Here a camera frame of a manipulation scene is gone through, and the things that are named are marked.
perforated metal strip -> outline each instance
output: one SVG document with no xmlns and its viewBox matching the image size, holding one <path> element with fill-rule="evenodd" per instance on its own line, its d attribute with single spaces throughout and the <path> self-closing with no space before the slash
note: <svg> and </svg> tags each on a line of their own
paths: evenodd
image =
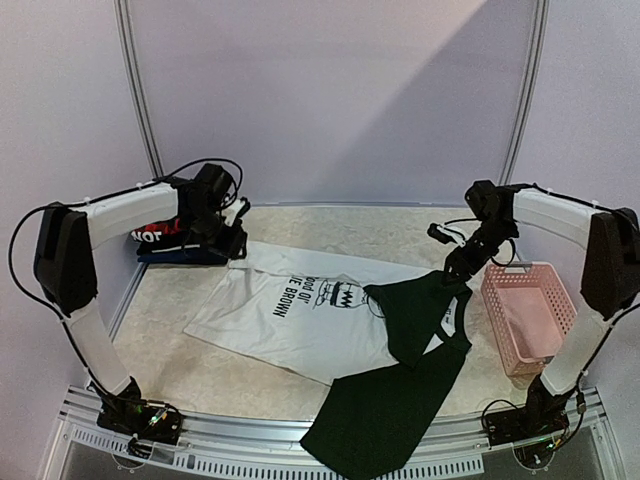
<svg viewBox="0 0 640 480">
<path fill-rule="evenodd" d="M 73 429 L 72 440 L 103 452 L 139 461 L 139 459 L 126 454 L 128 438 L 122 435 L 76 425 Z M 149 460 L 149 464 L 220 479 L 339 480 L 343 478 L 323 466 L 260 464 L 216 458 L 200 452 L 191 453 L 189 451 L 163 450 L 161 457 L 168 461 Z M 450 479 L 480 473 L 484 473 L 484 466 L 482 456 L 477 454 L 409 464 L 401 470 L 380 478 L 384 480 Z"/>
</svg>

back wall panel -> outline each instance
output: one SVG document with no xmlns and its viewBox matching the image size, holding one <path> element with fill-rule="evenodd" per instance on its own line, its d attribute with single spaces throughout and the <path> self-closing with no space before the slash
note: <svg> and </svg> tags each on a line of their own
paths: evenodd
<svg viewBox="0 0 640 480">
<path fill-rule="evenodd" d="M 255 202 L 459 204 L 507 156 L 535 1 L 134 0 L 165 171 Z"/>
</svg>

laundry basket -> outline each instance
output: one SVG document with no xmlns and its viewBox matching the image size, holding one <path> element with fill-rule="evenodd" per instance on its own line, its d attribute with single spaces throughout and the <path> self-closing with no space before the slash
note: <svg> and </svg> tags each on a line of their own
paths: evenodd
<svg viewBox="0 0 640 480">
<path fill-rule="evenodd" d="M 510 377 L 540 373 L 564 341 L 576 317 L 549 263 L 489 265 L 482 297 Z"/>
</svg>

cartoon character print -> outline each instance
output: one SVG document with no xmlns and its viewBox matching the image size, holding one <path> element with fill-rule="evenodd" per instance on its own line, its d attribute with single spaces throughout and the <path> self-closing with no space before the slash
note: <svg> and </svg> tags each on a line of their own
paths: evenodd
<svg viewBox="0 0 640 480">
<path fill-rule="evenodd" d="M 323 280 L 313 308 L 329 305 L 336 308 L 358 308 L 367 305 L 368 295 L 353 283 Z"/>
</svg>

gray floor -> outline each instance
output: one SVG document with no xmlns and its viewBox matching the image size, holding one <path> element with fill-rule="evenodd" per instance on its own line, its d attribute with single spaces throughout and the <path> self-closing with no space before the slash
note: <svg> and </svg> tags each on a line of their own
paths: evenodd
<svg viewBox="0 0 640 480">
<path fill-rule="evenodd" d="M 490 452 L 483 456 L 485 473 L 472 479 L 518 480 L 530 479 L 531 472 L 519 466 L 510 449 Z M 129 466 L 126 460 L 119 459 Z M 118 469 L 116 460 L 108 454 L 74 443 L 67 457 L 62 480 L 198 480 L 210 479 L 190 473 L 176 472 L 156 466 L 143 466 L 133 470 Z M 535 478 L 565 480 L 601 480 L 600 464 L 588 429 L 583 429 L 573 441 L 556 454 L 548 471 L 538 471 Z"/>
</svg>

